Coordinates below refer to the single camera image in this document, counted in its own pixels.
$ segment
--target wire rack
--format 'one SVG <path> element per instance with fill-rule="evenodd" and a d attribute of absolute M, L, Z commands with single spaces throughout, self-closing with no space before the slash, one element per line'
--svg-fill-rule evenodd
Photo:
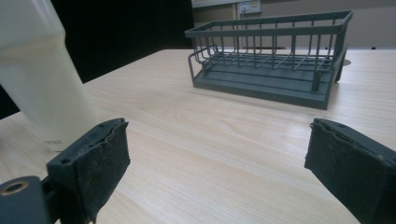
<path fill-rule="evenodd" d="M 194 87 L 326 109 L 351 11 L 213 21 L 186 31 Z M 194 58 L 202 69 L 195 74 Z"/>

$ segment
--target black backdrop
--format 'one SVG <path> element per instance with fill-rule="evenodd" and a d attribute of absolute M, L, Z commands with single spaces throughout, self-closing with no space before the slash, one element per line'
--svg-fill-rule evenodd
<path fill-rule="evenodd" d="M 190 49 L 191 0 L 52 0 L 85 83 L 161 49 Z M 0 87 L 0 119 L 18 112 Z"/>

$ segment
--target white plastic container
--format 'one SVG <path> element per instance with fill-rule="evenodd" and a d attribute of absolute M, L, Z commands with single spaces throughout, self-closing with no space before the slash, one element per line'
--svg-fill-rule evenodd
<path fill-rule="evenodd" d="M 49 148 L 62 151 L 98 123 L 50 0 L 3 0 L 0 84 Z"/>

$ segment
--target wall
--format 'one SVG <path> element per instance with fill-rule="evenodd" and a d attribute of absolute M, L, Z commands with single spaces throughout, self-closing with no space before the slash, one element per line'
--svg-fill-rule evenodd
<path fill-rule="evenodd" d="M 396 1 L 394 0 L 262 0 L 262 13 L 246 19 L 353 10 L 346 43 L 350 48 L 396 48 Z M 195 25 L 235 19 L 233 5 L 195 8 Z"/>

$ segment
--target wood grain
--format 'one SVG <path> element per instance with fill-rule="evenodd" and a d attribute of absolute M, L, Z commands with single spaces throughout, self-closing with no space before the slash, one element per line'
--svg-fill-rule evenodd
<path fill-rule="evenodd" d="M 85 85 L 100 120 L 130 122 L 132 163 L 98 223 L 358 223 L 304 168 L 309 124 L 396 149 L 396 51 L 350 50 L 326 111 L 195 89 L 190 53 L 159 51 Z M 0 120 L 0 183 L 43 178 L 55 155 L 23 114 Z"/>

